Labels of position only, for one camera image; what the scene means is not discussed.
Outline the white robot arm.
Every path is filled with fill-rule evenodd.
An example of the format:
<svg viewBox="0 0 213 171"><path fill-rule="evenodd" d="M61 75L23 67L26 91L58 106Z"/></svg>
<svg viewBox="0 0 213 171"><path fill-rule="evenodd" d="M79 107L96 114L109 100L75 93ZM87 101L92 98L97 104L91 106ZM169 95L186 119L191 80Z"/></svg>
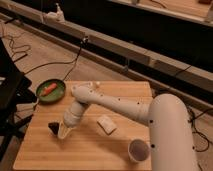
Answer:
<svg viewBox="0 0 213 171"><path fill-rule="evenodd" d="M107 96L86 85L75 85L71 92L74 101L63 115L59 139L81 121L91 104L97 104L149 127L152 171L199 171L188 111L177 96L161 94L143 104Z"/></svg>

